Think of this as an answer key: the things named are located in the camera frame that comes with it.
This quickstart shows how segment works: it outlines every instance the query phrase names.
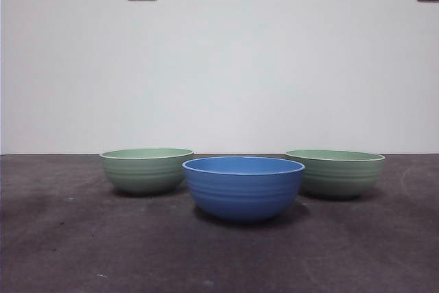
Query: blue bowl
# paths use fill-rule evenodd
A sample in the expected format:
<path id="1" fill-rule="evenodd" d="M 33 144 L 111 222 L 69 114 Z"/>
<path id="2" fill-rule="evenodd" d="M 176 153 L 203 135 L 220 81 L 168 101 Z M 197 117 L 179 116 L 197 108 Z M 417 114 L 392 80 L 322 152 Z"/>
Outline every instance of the blue bowl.
<path id="1" fill-rule="evenodd" d="M 284 211 L 297 196 L 305 166 L 265 157 L 211 157 L 182 164 L 196 204 L 236 222 L 256 222 Z"/>

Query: table surface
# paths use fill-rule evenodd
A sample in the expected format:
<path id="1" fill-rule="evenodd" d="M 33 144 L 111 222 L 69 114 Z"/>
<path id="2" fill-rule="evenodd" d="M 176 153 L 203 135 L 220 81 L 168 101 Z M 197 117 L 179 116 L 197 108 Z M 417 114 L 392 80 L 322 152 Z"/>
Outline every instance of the table surface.
<path id="1" fill-rule="evenodd" d="M 97 155 L 1 169 L 2 292 L 439 292 L 439 154 L 388 155 L 362 197 L 298 196 L 253 225 L 203 213 L 184 183 L 117 193 Z"/>

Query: bowl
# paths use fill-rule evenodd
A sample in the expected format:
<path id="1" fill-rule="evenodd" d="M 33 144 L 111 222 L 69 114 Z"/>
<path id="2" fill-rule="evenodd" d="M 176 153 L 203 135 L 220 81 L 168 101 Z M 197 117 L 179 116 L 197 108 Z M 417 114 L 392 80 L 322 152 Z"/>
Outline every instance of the bowl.
<path id="1" fill-rule="evenodd" d="M 286 158 L 305 164 L 302 191 L 324 198 L 359 196 L 377 181 L 384 156 L 335 150 L 294 150 Z"/>
<path id="2" fill-rule="evenodd" d="M 192 159 L 186 149 L 127 149 L 100 154 L 110 182 L 131 194 L 158 194 L 175 189 L 183 180 L 181 164 Z"/>
<path id="3" fill-rule="evenodd" d="M 303 164 L 285 159 L 227 156 L 183 163 L 195 203 L 234 222 L 256 222 L 284 211 L 296 197 Z"/>

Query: bowl rim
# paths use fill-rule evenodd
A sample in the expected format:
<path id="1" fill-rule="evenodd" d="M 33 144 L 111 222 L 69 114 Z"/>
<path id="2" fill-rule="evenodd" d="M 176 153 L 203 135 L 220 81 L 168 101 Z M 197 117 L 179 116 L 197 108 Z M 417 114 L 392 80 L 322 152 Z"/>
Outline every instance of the bowl rim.
<path id="1" fill-rule="evenodd" d="M 181 150 L 186 151 L 184 154 L 178 154 L 175 156 L 161 156 L 161 157 L 116 157 L 116 156 L 106 156 L 105 154 L 109 154 L 110 152 L 117 152 L 117 151 L 131 151 L 131 150 Z M 194 154 L 194 151 L 190 149 L 182 149 L 182 148 L 128 148 L 128 149 L 117 149 L 117 150 L 109 150 L 99 153 L 99 157 L 105 158 L 105 159 L 120 159 L 120 160 L 134 160 L 134 159 L 170 159 L 170 158 L 177 158 L 182 156 L 190 156 Z"/>
<path id="2" fill-rule="evenodd" d="M 296 155 L 288 154 L 288 152 L 296 152 L 296 151 L 349 152 L 349 153 L 355 153 L 355 154 L 378 156 L 378 158 L 376 158 L 376 159 L 328 159 L 328 158 L 304 157 L 304 156 L 296 156 Z M 348 161 L 351 163 L 368 162 L 368 161 L 383 161 L 385 159 L 385 156 L 383 156 L 382 154 L 374 154 L 372 152 L 362 152 L 362 151 L 352 151 L 352 150 L 330 150 L 330 149 L 295 149 L 295 150 L 290 150 L 290 151 L 285 152 L 284 155 L 299 158 L 299 159 L 312 159 L 315 161 Z"/>
<path id="3" fill-rule="evenodd" d="M 268 173 L 251 173 L 251 174 L 247 174 L 247 173 L 220 173 L 220 172 L 215 172 L 215 171 L 206 171 L 204 169 L 196 169 L 196 168 L 192 168 L 192 167 L 188 167 L 187 163 L 193 162 L 193 161 L 199 161 L 202 159 L 224 159 L 224 158 L 263 158 L 263 159 L 275 159 L 277 161 L 288 161 L 291 163 L 295 163 L 295 164 L 299 164 L 300 168 L 298 169 L 294 169 L 294 170 L 289 170 L 289 171 L 283 171 L 283 172 L 268 172 Z M 194 171 L 194 172 L 199 172 L 199 173 L 208 173 L 208 174 L 218 174 L 218 175 L 240 175 L 240 176 L 264 176 L 264 175 L 277 175 L 277 174 L 288 174 L 288 173 L 295 173 L 295 172 L 301 172 L 305 169 L 305 165 L 303 165 L 302 163 L 299 163 L 298 161 L 291 161 L 289 159 L 282 159 L 282 158 L 274 158 L 274 157 L 258 157 L 258 156 L 219 156 L 219 157 L 202 157 L 202 158 L 196 158 L 196 159 L 191 159 L 189 161 L 185 161 L 182 164 L 182 167 L 184 169 L 187 169 L 189 171 Z"/>

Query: dark gray floor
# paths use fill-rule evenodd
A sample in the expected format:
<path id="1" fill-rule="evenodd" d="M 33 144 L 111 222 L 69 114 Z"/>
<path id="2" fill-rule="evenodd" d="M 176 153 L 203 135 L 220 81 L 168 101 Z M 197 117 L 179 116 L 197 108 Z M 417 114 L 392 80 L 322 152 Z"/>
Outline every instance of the dark gray floor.
<path id="1" fill-rule="evenodd" d="M 259 225 L 116 194 L 98 156 L 2 156 L 2 292 L 439 292 L 439 155 L 389 155 L 360 199 Z"/>

